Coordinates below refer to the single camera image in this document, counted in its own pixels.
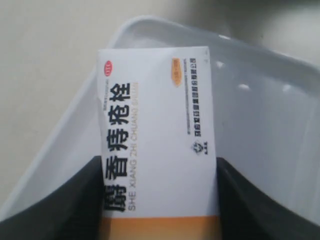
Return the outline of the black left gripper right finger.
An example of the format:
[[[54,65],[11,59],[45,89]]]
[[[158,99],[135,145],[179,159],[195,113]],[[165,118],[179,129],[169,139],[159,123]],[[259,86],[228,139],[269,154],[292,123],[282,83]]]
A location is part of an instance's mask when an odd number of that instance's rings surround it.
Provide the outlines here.
[[[280,205],[227,160],[216,159],[221,236],[224,240],[318,240],[319,225]]]

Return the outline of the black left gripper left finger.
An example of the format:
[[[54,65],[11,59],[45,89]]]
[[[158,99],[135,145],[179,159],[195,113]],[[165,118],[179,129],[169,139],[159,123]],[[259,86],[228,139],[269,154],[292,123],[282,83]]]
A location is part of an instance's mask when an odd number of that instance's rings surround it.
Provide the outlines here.
[[[51,194],[1,221],[2,240],[96,240],[103,202],[102,158],[94,156]]]

